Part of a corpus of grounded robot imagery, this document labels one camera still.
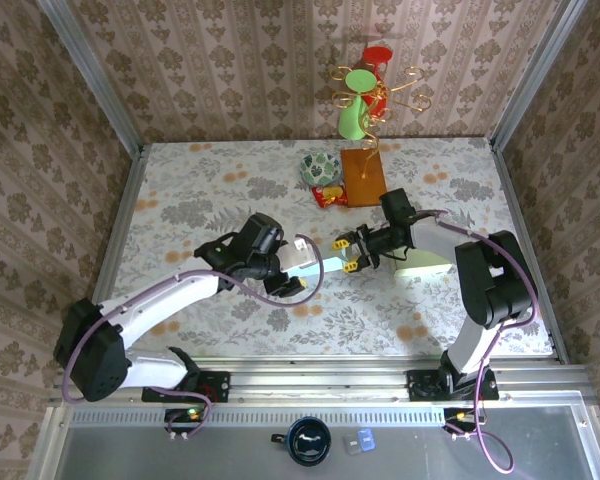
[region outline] floral wallpaper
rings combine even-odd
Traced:
[[[393,50],[382,136],[485,136],[518,84],[557,0],[72,0],[91,49],[145,143],[337,136],[335,65],[368,42]]]
[[[504,151],[571,360],[600,402],[600,1],[591,0]]]
[[[94,286],[129,162],[36,2],[0,0],[0,479],[26,474],[62,312]]]

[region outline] chip bag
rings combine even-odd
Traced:
[[[311,189],[321,208],[329,205],[347,205],[347,193],[343,185],[333,185],[329,187],[313,187]]]

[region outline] table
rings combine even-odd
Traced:
[[[482,138],[391,139],[381,144],[388,189],[403,187],[416,208],[442,208],[449,220],[492,232],[514,230],[494,159]],[[254,212],[277,219],[287,238],[330,244],[362,223],[380,225],[380,207],[320,209],[300,180],[309,153],[359,148],[346,140],[154,144],[131,219],[114,295],[168,274],[197,245],[239,230]],[[328,274],[306,306],[262,305],[224,292],[175,314],[136,345],[178,346],[193,356],[440,355],[465,313],[455,269],[394,278],[378,270]],[[309,279],[309,288],[315,278]],[[507,332],[495,355],[548,356],[542,321]]]

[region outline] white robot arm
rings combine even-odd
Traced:
[[[275,220],[256,213],[240,232],[200,246],[175,272],[148,287],[101,305],[88,299],[73,304],[54,350],[65,369],[63,387],[70,375],[88,401],[125,387],[195,390],[200,371],[185,352],[145,352],[133,349],[134,342],[186,306],[241,285],[246,278],[263,280],[267,293],[276,297],[304,290],[303,282],[286,272],[316,263],[316,252],[302,238],[287,243],[282,237]]]
[[[362,225],[336,239],[336,246],[355,244],[360,252],[345,269],[356,272],[368,266],[377,268],[380,256],[400,248],[405,253],[414,248],[428,250],[457,265],[467,310],[460,333],[443,353],[435,375],[414,371],[414,375],[408,372],[407,376],[411,401],[468,399],[483,370],[481,365],[488,364],[504,322],[518,318],[529,307],[534,314],[538,310],[536,289],[518,242],[508,231],[487,238],[439,220],[439,211],[416,212],[403,189],[388,192],[380,200],[388,226],[374,230]],[[478,383],[487,376],[493,376],[488,367]],[[424,389],[422,385],[432,388]],[[488,393],[483,392],[483,396],[486,398]]]

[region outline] green patterned bowl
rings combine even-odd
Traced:
[[[314,153],[300,162],[300,175],[312,187],[324,187],[340,180],[342,164],[328,153]]]

